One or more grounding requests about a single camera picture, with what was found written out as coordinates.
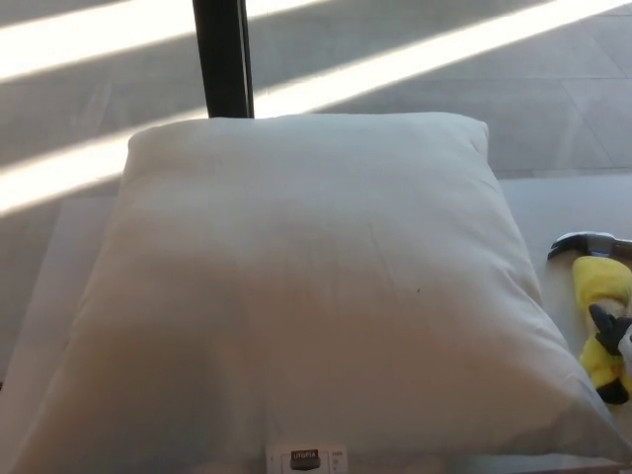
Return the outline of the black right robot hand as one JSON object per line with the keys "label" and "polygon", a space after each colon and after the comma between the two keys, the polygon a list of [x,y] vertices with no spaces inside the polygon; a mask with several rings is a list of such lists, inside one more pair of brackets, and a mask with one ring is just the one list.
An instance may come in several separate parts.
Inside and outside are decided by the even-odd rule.
{"label": "black right robot hand", "polygon": [[589,306],[589,312],[596,327],[595,338],[612,355],[619,355],[619,343],[631,326],[629,317],[616,318],[598,304]]}

